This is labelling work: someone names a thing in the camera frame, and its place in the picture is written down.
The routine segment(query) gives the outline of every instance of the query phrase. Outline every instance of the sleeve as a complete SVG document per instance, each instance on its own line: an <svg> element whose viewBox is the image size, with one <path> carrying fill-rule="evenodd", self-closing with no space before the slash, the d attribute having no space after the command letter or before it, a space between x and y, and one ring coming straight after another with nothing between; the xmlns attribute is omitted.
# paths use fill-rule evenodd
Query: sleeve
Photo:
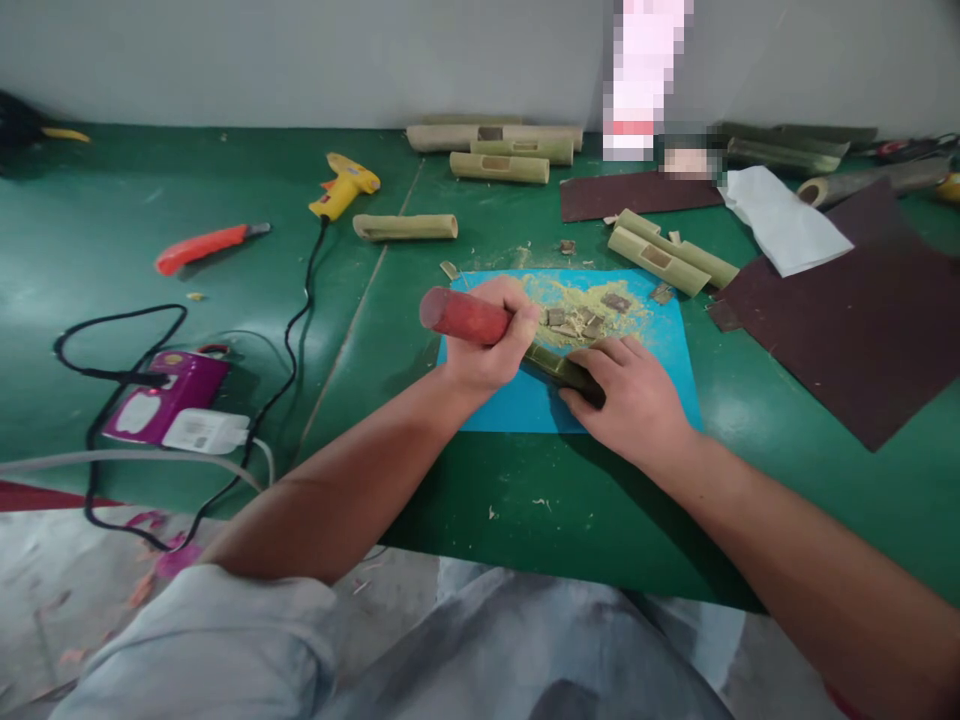
<svg viewBox="0 0 960 720"><path fill-rule="evenodd" d="M312 717L333 690L335 602L309 578L188 568L91 658L52 717Z"/></svg>

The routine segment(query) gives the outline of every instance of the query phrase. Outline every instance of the blue cutting mat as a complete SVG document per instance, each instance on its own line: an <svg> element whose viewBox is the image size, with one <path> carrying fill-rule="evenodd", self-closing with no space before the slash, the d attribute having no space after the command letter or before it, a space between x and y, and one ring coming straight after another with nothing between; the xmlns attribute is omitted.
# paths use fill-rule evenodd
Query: blue cutting mat
<svg viewBox="0 0 960 720"><path fill-rule="evenodd" d="M648 295L660 281L639 268L636 270L502 270L493 272L463 273L451 283L454 290L469 290L496 277L512 275L520 280L534 282L541 293L534 299L549 306L559 301L559 288L551 290L552 282L580 290L626 281L626 289L638 298L645 317L639 321L644 345L663 363L670 374L680 401L690 423L703 429L697 387L690 367L690 351L687 336L683 331L680 304L676 298L666 305L658 305ZM566 355L571 348L551 347L551 350ZM440 344L437 363L446 362L446 338ZM520 432L520 433L585 433L586 430L567 410L556 389L531 374L523 366L513 381L502 388L489 402L480 408L463 426L467 432Z"/></svg>

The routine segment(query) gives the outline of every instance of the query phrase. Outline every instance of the red utility knife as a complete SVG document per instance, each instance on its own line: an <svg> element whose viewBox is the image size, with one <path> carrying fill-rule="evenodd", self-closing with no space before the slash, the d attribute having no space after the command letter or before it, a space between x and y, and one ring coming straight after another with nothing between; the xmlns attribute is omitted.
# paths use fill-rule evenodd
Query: red utility knife
<svg viewBox="0 0 960 720"><path fill-rule="evenodd" d="M217 232L208 235L184 240L176 245L171 245L161 253L160 257L157 258L157 272L161 275L173 275L189 262L212 255L228 247L239 245L249 238L266 235L272 229L270 223L237 225L234 228L217 230Z"/></svg>

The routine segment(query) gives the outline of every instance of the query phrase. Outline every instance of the white cable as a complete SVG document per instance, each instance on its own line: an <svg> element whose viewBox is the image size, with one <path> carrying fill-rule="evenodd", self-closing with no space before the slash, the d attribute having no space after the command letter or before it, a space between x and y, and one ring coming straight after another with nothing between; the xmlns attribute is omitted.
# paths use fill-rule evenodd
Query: white cable
<svg viewBox="0 0 960 720"><path fill-rule="evenodd" d="M260 438L256 438L256 437L253 438L253 444L256 445L258 448L260 448L261 450L263 450L263 454L267 458L267 467L270 470L270 479L269 479L269 482L267 482L267 487L270 487L277 480L277 468L273 464L273 452L270 450L270 446L267 445Z"/></svg>
<svg viewBox="0 0 960 720"><path fill-rule="evenodd" d="M256 478L248 470L244 470L236 463L230 462L226 458L217 455L201 455L200 453L187 452L158 452L156 450L86 450L84 452L64 453L62 455L50 455L48 457L30 458L29 460L16 460L9 463L0 463L0 477L17 472L29 472L31 470L45 470L46 468L59 467L60 465L76 465L78 463L88 463L99 460L180 460L193 462L206 462L219 465L230 472L239 475L257 492L263 492L263 487L257 482Z"/></svg>

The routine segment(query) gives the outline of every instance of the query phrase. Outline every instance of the hand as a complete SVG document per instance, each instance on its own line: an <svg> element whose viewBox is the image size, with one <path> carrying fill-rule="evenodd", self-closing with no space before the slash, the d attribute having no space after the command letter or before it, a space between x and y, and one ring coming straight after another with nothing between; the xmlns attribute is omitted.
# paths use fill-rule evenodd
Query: hand
<svg viewBox="0 0 960 720"><path fill-rule="evenodd" d="M540 323L540 308L523 291L519 280L501 275L479 285L470 295L506 308L513 321L493 347L447 338L447 370L461 386L490 395L513 380L523 353L533 342Z"/></svg>
<svg viewBox="0 0 960 720"><path fill-rule="evenodd" d="M591 435L641 470L681 459L700 437L667 371L636 338L604 338L567 359L593 375L607 401L597 410L576 390L560 397Z"/></svg>

